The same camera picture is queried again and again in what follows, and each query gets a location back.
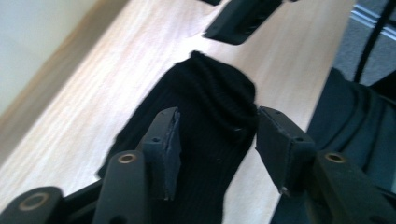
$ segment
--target white wall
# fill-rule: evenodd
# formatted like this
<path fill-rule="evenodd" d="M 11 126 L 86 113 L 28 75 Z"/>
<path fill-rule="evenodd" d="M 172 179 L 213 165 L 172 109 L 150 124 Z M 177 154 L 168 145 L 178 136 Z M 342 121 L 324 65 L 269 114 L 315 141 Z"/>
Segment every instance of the white wall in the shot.
<path fill-rule="evenodd" d="M 0 116 L 96 0 L 0 0 Z"/>

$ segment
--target gray floor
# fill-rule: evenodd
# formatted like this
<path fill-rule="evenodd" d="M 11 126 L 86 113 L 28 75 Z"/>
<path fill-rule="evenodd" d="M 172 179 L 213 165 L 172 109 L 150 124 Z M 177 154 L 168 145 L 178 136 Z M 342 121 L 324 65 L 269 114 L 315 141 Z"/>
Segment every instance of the gray floor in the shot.
<path fill-rule="evenodd" d="M 358 5 L 379 15 L 387 2 L 388 0 L 359 0 Z M 393 12 L 390 19 L 396 20 L 396 11 Z M 396 32 L 394 27 L 389 25 L 388 28 Z M 333 67 L 340 69 L 346 79 L 353 79 L 361 53 L 372 30 L 372 28 L 359 21 L 349 20 L 344 38 L 333 63 Z M 365 66 L 361 83 L 371 85 L 395 69 L 396 40 L 381 35 L 375 43 L 375 48 Z"/>

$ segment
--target gray carpet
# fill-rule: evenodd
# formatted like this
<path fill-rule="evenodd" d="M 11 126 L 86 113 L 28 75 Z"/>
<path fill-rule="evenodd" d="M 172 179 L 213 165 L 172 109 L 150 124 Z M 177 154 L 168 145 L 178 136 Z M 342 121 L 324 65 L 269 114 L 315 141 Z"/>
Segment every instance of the gray carpet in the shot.
<path fill-rule="evenodd" d="M 381 14 L 385 4 L 388 0 L 359 0 L 358 5 L 364 7 L 375 14 Z M 393 12 L 391 20 L 396 20 L 396 11 Z M 396 29 L 391 25 L 387 26 L 389 29 Z M 340 69 L 346 79 L 352 80 L 361 53 L 367 39 L 372 32 L 369 26 L 350 19 L 343 40 L 336 55 L 333 67 Z M 396 40 L 381 35 L 375 43 L 369 61 L 365 66 L 361 83 L 364 85 L 371 85 L 378 81 L 380 78 L 388 75 L 396 69 Z"/>

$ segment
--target black cable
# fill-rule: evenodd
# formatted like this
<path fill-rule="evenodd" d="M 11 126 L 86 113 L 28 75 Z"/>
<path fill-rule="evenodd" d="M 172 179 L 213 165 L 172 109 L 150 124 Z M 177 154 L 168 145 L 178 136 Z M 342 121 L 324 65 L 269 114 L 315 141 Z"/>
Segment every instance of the black cable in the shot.
<path fill-rule="evenodd" d="M 388 0 L 387 5 L 381 13 L 381 17 L 378 19 L 378 22 L 375 25 L 374 30 L 372 31 L 369 39 L 367 40 L 366 46 L 364 47 L 363 54 L 361 55 L 361 60 L 359 61 L 358 68 L 356 69 L 355 77 L 353 79 L 354 82 L 359 83 L 361 81 L 361 75 L 364 70 L 364 66 L 367 64 L 367 60 L 370 56 L 371 51 L 375 45 L 376 40 L 381 34 L 382 29 L 385 24 L 389 20 L 392 11 L 396 7 L 396 0 Z"/>

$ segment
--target wooden table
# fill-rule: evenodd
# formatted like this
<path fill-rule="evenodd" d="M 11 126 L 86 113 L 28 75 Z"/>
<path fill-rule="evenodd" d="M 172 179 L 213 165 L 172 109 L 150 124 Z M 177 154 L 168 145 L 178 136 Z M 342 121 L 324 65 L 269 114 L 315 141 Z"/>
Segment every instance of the wooden table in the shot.
<path fill-rule="evenodd" d="M 239 68 L 255 83 L 258 105 L 306 129 L 353 4 L 286 3 L 236 47 L 202 38 L 221 7 L 130 1 L 2 165 L 0 210 L 28 189 L 57 186 L 68 195 L 95 181 L 114 136 L 162 74 L 194 49 Z M 227 191 L 223 223 L 267 223 L 277 199 L 251 149 Z"/>

